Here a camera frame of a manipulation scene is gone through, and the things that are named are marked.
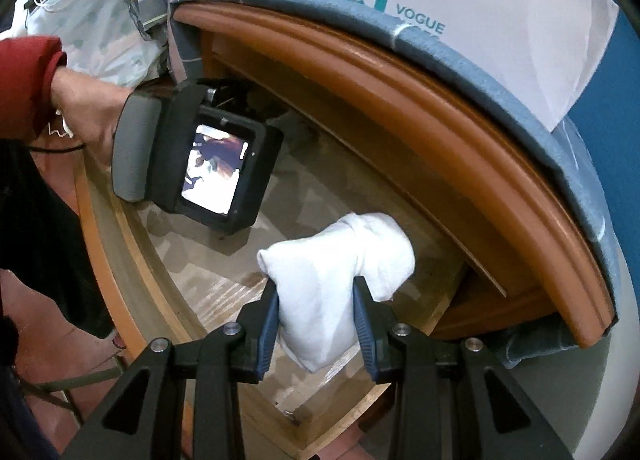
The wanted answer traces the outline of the red sleeve forearm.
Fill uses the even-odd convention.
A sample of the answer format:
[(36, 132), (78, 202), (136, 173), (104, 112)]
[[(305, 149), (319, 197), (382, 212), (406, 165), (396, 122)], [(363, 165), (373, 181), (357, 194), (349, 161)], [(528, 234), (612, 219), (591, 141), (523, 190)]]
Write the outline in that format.
[(0, 45), (0, 136), (32, 142), (53, 118), (51, 84), (66, 65), (55, 36), (6, 38)]

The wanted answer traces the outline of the person left hand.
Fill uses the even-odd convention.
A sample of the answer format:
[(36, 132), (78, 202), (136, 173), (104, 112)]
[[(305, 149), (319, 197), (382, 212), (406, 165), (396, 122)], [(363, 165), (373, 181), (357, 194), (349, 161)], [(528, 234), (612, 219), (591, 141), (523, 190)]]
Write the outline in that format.
[(133, 92), (130, 87), (60, 67), (51, 82), (51, 104), (93, 157), (109, 168), (117, 123)]

